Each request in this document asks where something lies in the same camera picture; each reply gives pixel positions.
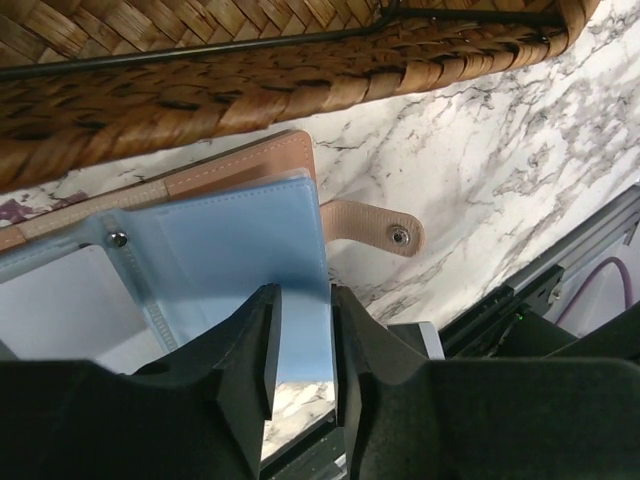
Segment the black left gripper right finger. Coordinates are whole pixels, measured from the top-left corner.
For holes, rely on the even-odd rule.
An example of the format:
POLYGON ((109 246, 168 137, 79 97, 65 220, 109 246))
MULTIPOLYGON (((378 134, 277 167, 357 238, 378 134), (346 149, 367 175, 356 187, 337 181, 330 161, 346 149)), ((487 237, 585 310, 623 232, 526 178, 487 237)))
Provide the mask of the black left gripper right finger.
POLYGON ((635 479, 639 311, 542 357, 433 360, 332 292, 352 479, 635 479))

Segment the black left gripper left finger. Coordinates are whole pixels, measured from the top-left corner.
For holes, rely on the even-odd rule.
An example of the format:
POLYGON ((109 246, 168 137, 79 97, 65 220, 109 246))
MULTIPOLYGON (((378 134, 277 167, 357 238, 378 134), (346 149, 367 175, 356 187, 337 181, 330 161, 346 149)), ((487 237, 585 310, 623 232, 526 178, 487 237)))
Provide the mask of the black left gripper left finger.
POLYGON ((5 479, 256 479, 273 412, 281 290, 131 375, 89 361, 1 366, 5 479))

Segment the brown woven divided basket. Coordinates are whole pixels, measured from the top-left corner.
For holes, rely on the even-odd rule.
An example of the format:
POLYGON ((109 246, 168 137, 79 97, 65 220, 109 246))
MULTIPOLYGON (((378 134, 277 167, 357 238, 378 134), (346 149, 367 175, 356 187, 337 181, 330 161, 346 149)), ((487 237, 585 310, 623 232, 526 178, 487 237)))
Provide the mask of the brown woven divided basket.
POLYGON ((556 57, 594 1, 5 1, 1 188, 556 57))

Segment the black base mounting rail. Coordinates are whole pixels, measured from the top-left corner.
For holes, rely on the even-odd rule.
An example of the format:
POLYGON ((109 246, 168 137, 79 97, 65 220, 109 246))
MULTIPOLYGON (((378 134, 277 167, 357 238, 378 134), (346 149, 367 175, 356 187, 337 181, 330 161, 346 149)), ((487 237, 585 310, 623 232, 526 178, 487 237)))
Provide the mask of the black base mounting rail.
MULTIPOLYGON (((448 357, 541 356, 575 340, 546 320, 564 269, 553 265, 486 296, 440 331, 448 357)), ((344 479, 342 430, 331 382, 285 383, 263 441, 262 479, 344 479)))

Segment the aluminium extrusion frame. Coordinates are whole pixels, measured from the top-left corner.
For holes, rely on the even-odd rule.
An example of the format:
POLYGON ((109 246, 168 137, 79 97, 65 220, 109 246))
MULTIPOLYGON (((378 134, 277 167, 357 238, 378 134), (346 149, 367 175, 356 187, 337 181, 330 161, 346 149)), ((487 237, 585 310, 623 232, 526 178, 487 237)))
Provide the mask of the aluminium extrusion frame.
POLYGON ((515 294, 529 292, 552 303, 551 291, 563 277, 617 242, 628 242, 638 222, 639 185, 634 184, 511 276, 506 286, 515 294))

